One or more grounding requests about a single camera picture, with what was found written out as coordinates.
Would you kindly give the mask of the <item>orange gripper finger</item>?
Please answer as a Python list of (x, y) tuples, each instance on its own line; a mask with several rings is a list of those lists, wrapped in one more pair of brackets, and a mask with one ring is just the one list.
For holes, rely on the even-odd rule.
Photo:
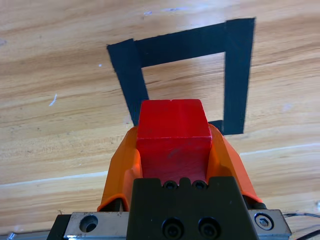
[(249, 202), (262, 203), (263, 201), (257, 196), (240, 155), (218, 128), (212, 124), (209, 124), (208, 127), (212, 142), (205, 179), (208, 181), (211, 177), (234, 177), (241, 194), (246, 196)]
[(124, 211), (130, 210), (134, 180), (143, 177), (137, 132), (138, 128), (132, 127), (111, 158), (98, 212), (109, 212), (116, 200), (121, 200)]

